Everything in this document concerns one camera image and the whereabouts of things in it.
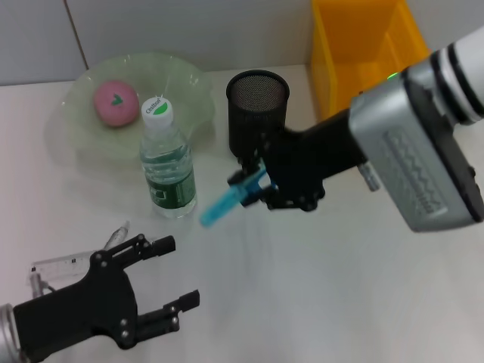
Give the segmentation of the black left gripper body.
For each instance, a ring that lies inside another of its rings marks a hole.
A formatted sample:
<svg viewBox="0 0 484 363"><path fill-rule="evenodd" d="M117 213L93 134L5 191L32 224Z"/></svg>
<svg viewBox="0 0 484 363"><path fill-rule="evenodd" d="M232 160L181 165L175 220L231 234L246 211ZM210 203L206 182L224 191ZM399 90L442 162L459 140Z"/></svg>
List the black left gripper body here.
<svg viewBox="0 0 484 363"><path fill-rule="evenodd" d="M30 361L98 335L131 349L137 313L129 278L106 250L92 255L82 280L14 307L20 346Z"/></svg>

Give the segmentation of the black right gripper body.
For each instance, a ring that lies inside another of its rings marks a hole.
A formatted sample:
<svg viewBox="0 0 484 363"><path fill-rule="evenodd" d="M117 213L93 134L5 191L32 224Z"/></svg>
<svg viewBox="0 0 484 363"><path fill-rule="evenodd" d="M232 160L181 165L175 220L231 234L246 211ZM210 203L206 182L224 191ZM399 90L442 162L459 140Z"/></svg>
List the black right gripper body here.
<svg viewBox="0 0 484 363"><path fill-rule="evenodd" d="M368 161L349 130L345 109L305 131L283 129L264 140L272 187L311 212L324 198L323 181Z"/></svg>

